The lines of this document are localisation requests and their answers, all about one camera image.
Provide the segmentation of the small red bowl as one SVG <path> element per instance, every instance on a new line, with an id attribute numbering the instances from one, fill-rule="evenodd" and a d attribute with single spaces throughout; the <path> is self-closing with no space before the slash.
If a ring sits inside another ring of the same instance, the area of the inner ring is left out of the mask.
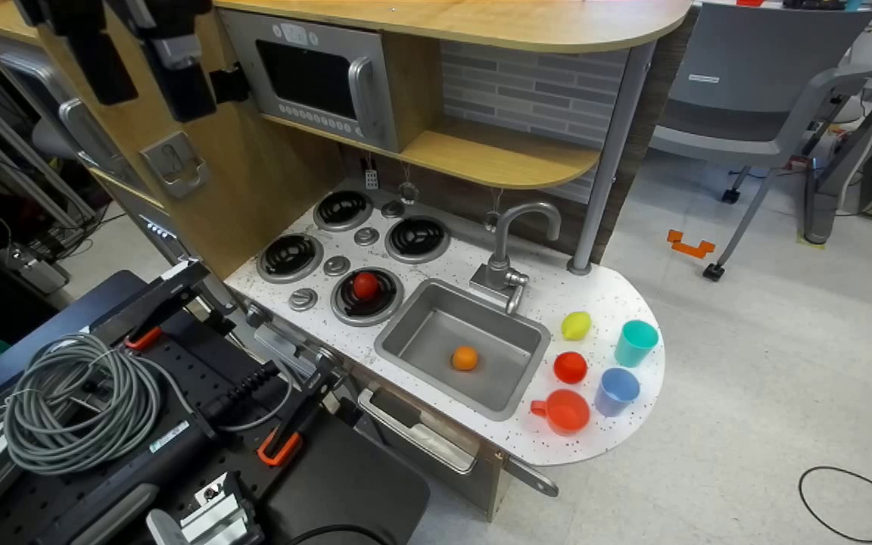
<path id="1" fill-rule="evenodd" d="M 559 350 L 554 356 L 554 376 L 565 384 L 580 384 L 587 377 L 587 356 L 580 350 Z"/>

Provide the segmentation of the front right stove burner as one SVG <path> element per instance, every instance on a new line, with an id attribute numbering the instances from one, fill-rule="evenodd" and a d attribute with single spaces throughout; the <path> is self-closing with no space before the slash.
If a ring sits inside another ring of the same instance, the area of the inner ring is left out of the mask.
<path id="1" fill-rule="evenodd" d="M 403 284 L 388 268 L 355 268 L 329 294 L 334 314 L 355 327 L 368 327 L 397 311 Z"/>

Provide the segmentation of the grey office chair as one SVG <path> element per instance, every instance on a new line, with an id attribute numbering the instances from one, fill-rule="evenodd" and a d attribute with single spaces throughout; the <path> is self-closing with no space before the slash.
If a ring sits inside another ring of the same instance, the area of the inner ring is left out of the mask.
<path id="1" fill-rule="evenodd" d="M 842 8 L 745 8 L 703 3 L 656 117 L 656 150 L 764 169 L 722 255 L 703 276 L 726 272 L 739 238 L 767 200 L 774 174 L 798 150 L 804 130 L 834 90 L 853 90 L 860 71 L 842 56 L 865 40 L 868 13 Z"/>

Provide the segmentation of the yellow small cup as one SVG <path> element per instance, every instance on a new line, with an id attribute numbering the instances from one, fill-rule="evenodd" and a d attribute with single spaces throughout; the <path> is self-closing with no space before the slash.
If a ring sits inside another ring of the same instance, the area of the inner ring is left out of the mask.
<path id="1" fill-rule="evenodd" d="M 587 311 L 570 311 L 564 321 L 559 321 L 559 337 L 565 342 L 580 342 L 587 332 L 591 332 L 592 321 Z"/>

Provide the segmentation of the teal plastic cup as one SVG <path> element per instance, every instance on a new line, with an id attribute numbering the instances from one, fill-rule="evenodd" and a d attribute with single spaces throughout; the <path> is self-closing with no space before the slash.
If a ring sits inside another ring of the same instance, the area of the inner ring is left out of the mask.
<path id="1" fill-rule="evenodd" d="M 626 321 L 618 337 L 613 359 L 637 366 L 661 345 L 661 332 L 648 321 Z"/>

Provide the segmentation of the black wall-mounted box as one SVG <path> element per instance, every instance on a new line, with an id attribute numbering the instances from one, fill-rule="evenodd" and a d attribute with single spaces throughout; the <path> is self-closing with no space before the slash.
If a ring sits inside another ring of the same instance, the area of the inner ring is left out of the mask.
<path id="1" fill-rule="evenodd" d="M 238 63 L 233 63 L 231 71 L 211 71 L 209 82 L 218 102 L 243 102 L 252 98 L 252 86 Z"/>

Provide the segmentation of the stove burner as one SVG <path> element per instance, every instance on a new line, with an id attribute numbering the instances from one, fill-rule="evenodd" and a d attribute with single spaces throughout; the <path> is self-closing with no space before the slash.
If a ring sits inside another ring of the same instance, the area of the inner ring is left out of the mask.
<path id="1" fill-rule="evenodd" d="M 321 260 L 321 241 L 306 233 L 278 237 L 264 248 L 256 272 L 271 284 L 286 284 L 307 276 Z"/>
<path id="2" fill-rule="evenodd" d="M 403 217 L 388 229 L 388 255 L 403 262 L 436 260 L 452 241 L 452 233 L 436 217 Z"/>
<path id="3" fill-rule="evenodd" d="M 388 268 L 355 268 L 329 294 L 334 314 L 355 327 L 368 327 L 397 311 L 403 284 Z"/>
<path id="4" fill-rule="evenodd" d="M 334 190 L 313 207 L 313 224 L 321 229 L 350 229 L 372 216 L 372 200 L 361 190 Z"/>

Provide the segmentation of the orange bracket on floor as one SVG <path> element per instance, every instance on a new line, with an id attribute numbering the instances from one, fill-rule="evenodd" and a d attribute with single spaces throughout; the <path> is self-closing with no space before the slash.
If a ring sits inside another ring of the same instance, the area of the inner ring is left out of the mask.
<path id="1" fill-rule="evenodd" d="M 676 255 L 687 255 L 687 258 L 697 258 L 697 260 L 706 260 L 712 250 L 715 250 L 715 241 L 707 238 L 700 238 L 700 241 L 687 241 L 685 238 L 685 229 L 669 229 L 665 233 L 665 241 Z"/>

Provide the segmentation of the blue plastic cup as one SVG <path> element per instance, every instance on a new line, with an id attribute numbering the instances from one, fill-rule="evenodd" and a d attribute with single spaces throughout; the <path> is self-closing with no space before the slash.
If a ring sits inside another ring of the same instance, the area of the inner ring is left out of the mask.
<path id="1" fill-rule="evenodd" d="M 606 418 L 613 418 L 620 415 L 628 403 L 637 399 L 637 377 L 628 373 L 628 368 L 606 368 L 600 376 L 600 389 L 596 389 L 596 399 L 592 399 L 592 409 Z"/>

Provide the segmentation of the wooden toy kitchen shelf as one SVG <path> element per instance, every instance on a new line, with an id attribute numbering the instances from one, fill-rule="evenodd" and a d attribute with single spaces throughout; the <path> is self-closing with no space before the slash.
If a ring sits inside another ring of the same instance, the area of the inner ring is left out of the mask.
<path id="1" fill-rule="evenodd" d="M 654 44 L 687 19 L 690 0 L 243 0 L 243 8 L 507 50 L 592 54 Z M 602 155 L 440 122 L 398 159 L 475 186 L 549 187 L 585 176 Z"/>

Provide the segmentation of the toy microwave oven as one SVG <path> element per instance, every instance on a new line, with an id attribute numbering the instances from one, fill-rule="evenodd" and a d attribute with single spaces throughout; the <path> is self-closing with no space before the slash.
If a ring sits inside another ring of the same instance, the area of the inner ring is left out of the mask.
<path id="1" fill-rule="evenodd" d="M 222 8 L 260 111 L 374 147 L 397 147 L 377 32 Z"/>

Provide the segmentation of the back right stove burner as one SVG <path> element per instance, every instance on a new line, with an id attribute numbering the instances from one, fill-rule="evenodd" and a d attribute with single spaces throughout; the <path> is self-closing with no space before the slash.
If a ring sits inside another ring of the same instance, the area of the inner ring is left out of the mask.
<path id="1" fill-rule="evenodd" d="M 388 229 L 388 255 L 403 262 L 436 260 L 452 241 L 452 233 L 436 217 L 403 217 Z"/>

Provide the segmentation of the red ball on burner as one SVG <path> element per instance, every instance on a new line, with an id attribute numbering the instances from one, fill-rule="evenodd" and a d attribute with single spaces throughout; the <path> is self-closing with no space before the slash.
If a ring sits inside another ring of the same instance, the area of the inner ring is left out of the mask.
<path id="1" fill-rule="evenodd" d="M 374 299 L 377 298 L 377 276 L 374 272 L 357 272 L 350 277 L 350 298 L 355 299 Z"/>

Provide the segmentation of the back left stove burner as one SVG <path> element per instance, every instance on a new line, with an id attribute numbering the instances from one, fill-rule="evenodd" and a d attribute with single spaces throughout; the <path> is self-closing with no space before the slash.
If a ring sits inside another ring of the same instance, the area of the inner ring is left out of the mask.
<path id="1" fill-rule="evenodd" d="M 334 190 L 313 207 L 313 224 L 321 229 L 350 229 L 372 216 L 372 200 L 361 190 Z"/>

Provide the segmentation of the grey toy sink basin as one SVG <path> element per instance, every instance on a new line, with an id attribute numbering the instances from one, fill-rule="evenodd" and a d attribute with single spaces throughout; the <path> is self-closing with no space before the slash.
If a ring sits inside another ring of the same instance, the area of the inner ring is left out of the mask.
<path id="1" fill-rule="evenodd" d="M 409 368 L 491 422 L 505 422 L 546 359 L 551 332 L 523 314 L 427 277 L 374 338 Z"/>

